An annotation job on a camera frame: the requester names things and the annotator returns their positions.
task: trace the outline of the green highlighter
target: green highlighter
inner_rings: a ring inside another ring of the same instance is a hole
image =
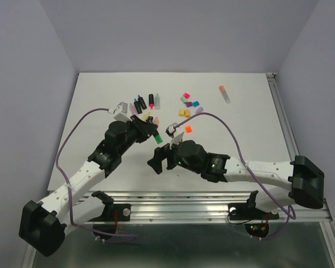
[[[151,123],[151,124],[154,124],[154,123],[152,122],[153,119],[154,119],[153,116],[149,116],[149,117],[147,118],[146,122]],[[154,139],[155,139],[155,141],[156,141],[157,144],[162,143],[162,138],[161,138],[161,136],[160,136],[160,134],[158,133],[157,130],[156,130],[152,135],[154,136]]]

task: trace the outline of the lavender wall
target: lavender wall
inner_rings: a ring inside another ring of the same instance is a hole
[[[277,71],[317,0],[40,0],[79,71]]]
[[[46,193],[75,78],[40,2],[0,0],[0,267],[21,267],[22,207]]]
[[[326,174],[335,231],[335,0],[320,0],[277,83],[301,154]]]

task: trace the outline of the white tabletop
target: white tabletop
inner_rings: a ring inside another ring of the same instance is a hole
[[[218,89],[224,85],[231,99],[227,104]],[[170,142],[165,128],[179,117],[184,108],[180,97],[184,92],[199,101],[204,111],[223,119],[236,135],[246,160],[289,161],[283,133],[277,117],[265,74],[226,73],[80,73],[65,124],[63,139],[79,118],[87,111],[103,107],[115,108],[120,102],[132,103],[137,95],[148,102],[148,94],[161,98],[160,110],[149,111],[160,120],[160,135]],[[192,114],[197,110],[190,109]],[[104,139],[111,114],[95,112],[88,116],[75,131],[60,158],[61,167],[72,176]],[[184,140],[192,139],[206,151],[238,157],[236,146],[221,123],[207,116],[189,122],[193,132],[185,133]],[[254,183],[210,183],[199,175],[180,167],[157,175],[146,162],[158,145],[153,138],[133,145],[122,157],[121,165],[91,190],[107,192],[239,192],[258,189]],[[53,168],[49,191],[64,182]]]

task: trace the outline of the yellow block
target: yellow block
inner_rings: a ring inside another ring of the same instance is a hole
[[[190,117],[190,110],[189,109],[185,110],[185,117]]]
[[[184,114],[185,114],[185,109],[181,108],[179,112],[179,116],[184,116]]]

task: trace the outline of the screw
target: screw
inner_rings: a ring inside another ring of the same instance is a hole
[[[130,215],[130,210],[128,208],[123,209],[123,215],[128,217]]]
[[[236,213],[237,213],[235,207],[230,207],[228,211],[230,212],[231,215],[236,215]]]

